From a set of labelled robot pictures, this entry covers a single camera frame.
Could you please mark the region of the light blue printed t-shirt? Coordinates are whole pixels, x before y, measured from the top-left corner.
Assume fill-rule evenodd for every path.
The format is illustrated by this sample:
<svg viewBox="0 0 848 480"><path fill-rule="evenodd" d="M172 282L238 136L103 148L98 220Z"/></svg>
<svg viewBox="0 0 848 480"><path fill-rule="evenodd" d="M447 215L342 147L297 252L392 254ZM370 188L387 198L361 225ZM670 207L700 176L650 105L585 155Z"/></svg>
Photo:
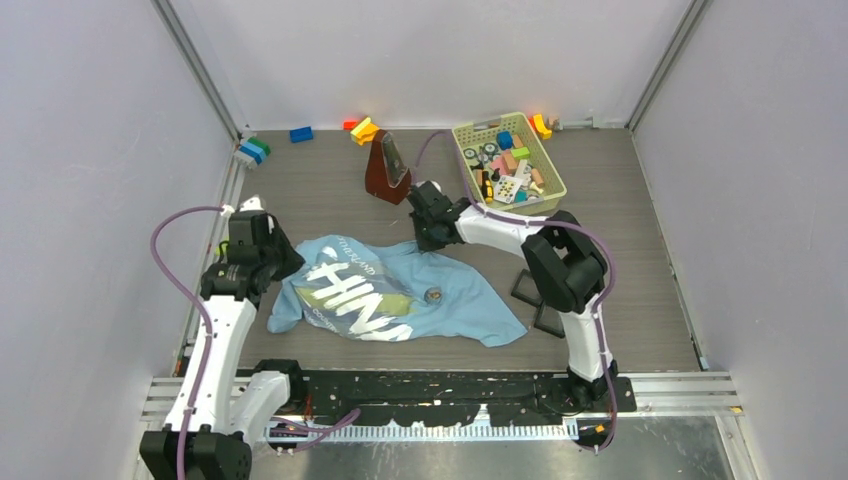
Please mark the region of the light blue printed t-shirt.
<svg viewBox="0 0 848 480"><path fill-rule="evenodd" d="M413 241L378 247L328 235L296 251L305 264L282 282L266 323L271 333L305 321L352 340L464 337L493 348L527 332L475 268ZM424 300L430 287L442 289L441 303Z"/></svg>

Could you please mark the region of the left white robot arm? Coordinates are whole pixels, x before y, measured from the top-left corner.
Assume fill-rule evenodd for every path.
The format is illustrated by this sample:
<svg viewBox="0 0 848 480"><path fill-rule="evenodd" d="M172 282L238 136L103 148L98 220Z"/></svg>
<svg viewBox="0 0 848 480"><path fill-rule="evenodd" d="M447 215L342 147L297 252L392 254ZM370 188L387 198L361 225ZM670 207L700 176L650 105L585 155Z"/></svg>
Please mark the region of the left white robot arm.
<svg viewBox="0 0 848 480"><path fill-rule="evenodd" d="M197 293L188 290L158 255L154 260L200 313L198 338L181 388L158 431L143 434L139 453L155 479L247 479L252 448L272 415L298 412L305 385L283 370L254 373L247 390L232 397L241 351L264 293L304 264L274 215L252 199L217 208L229 236L219 259L202 274Z"/></svg>

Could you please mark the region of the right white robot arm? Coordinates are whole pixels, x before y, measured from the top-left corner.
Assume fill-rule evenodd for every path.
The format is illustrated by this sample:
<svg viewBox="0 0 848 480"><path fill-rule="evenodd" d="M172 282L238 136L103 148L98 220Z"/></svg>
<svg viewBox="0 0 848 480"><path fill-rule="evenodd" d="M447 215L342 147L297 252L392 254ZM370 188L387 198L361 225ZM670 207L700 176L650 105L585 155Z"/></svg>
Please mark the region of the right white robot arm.
<svg viewBox="0 0 848 480"><path fill-rule="evenodd" d="M575 217L565 211L548 218L516 215L468 198L452 201L430 181L412 187L407 199L421 250L483 245L525 261L543 305L558 313L562 325L568 345L567 398L589 411L605 403L617 371L602 315L614 269Z"/></svg>

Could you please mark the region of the brown metronome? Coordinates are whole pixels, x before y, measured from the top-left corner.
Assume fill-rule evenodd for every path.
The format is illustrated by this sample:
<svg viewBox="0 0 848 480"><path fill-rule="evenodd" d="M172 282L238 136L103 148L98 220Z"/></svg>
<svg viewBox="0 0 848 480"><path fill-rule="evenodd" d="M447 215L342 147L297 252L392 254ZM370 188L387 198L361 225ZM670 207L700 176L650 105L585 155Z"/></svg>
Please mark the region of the brown metronome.
<svg viewBox="0 0 848 480"><path fill-rule="evenodd" d="M365 172L366 192L398 205L408 196L411 184L411 171L402 160L393 136L388 131L378 130L371 142Z"/></svg>

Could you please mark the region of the green plastic basket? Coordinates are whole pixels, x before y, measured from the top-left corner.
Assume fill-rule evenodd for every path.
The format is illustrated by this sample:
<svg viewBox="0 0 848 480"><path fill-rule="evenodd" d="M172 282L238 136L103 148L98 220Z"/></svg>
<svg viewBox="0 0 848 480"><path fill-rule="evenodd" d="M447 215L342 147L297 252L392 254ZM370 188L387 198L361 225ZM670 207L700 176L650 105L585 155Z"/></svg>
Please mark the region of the green plastic basket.
<svg viewBox="0 0 848 480"><path fill-rule="evenodd" d="M451 130L466 183L485 207L539 215L556 210L567 193L528 117L513 112Z"/></svg>

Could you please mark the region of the stacked blue green bricks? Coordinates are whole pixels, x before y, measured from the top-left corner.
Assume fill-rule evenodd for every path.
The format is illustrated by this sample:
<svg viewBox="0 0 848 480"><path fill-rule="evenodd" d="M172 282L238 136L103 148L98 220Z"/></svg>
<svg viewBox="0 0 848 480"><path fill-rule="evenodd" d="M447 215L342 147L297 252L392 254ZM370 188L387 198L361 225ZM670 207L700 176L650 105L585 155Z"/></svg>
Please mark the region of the stacked blue green bricks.
<svg viewBox="0 0 848 480"><path fill-rule="evenodd" d="M233 157L249 169L262 165L270 156L268 144L256 137L242 139L233 152Z"/></svg>

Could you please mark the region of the yellow orange toy block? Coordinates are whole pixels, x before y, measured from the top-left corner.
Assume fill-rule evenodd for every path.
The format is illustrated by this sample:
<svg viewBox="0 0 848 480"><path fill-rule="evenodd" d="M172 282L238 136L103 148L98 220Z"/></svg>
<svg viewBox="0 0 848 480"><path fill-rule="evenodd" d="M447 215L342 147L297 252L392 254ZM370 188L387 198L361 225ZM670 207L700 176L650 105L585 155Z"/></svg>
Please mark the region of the yellow orange toy block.
<svg viewBox="0 0 848 480"><path fill-rule="evenodd" d="M357 145L363 146L372 142L380 130L370 117L365 117L351 129L350 136Z"/></svg>

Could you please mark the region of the blue toy brick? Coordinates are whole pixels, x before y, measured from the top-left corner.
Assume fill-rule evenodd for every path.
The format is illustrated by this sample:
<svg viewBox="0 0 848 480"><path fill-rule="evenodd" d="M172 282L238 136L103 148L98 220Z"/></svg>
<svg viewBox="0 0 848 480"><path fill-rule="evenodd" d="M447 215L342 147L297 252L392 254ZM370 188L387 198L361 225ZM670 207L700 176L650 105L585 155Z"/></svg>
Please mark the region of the blue toy brick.
<svg viewBox="0 0 848 480"><path fill-rule="evenodd" d="M289 140L293 144L311 141L314 139L314 132L310 126L304 126L289 131Z"/></svg>

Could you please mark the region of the yellow red corner blocks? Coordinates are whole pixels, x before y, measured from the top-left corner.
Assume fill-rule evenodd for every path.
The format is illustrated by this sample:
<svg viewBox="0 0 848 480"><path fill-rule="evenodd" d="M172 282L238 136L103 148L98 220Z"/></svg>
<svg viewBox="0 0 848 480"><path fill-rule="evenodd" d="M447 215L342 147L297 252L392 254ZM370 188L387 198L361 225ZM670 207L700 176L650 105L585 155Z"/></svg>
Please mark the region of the yellow red corner blocks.
<svg viewBox="0 0 848 480"><path fill-rule="evenodd" d="M528 117L528 122L540 140L549 140L554 133L561 130L558 116L545 117L542 114L534 114Z"/></svg>

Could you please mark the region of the black square frame box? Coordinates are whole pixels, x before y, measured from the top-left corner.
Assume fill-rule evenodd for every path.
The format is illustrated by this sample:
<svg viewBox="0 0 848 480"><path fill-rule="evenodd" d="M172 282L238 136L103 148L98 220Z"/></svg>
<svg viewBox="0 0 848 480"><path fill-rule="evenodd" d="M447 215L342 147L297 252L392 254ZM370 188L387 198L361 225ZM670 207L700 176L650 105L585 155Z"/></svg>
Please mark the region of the black square frame box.
<svg viewBox="0 0 848 480"><path fill-rule="evenodd" d="M510 291L510 295L534 308L544 304L536 283L528 269L519 272Z"/></svg>
<svg viewBox="0 0 848 480"><path fill-rule="evenodd" d="M533 319L533 328L556 338L564 339L565 332L560 320L559 311L541 302Z"/></svg>

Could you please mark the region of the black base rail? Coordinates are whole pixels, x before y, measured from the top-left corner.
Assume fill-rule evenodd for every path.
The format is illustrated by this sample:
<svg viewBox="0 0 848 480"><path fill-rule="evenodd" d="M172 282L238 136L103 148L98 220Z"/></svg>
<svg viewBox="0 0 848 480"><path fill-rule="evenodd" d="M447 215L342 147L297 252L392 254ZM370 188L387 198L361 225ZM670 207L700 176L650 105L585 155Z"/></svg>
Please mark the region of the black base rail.
<svg viewBox="0 0 848 480"><path fill-rule="evenodd" d="M566 417L636 409L630 380L578 388L564 373L304 370L294 377L282 415L332 425L350 411L357 426L468 426L478 416L495 427L546 426Z"/></svg>

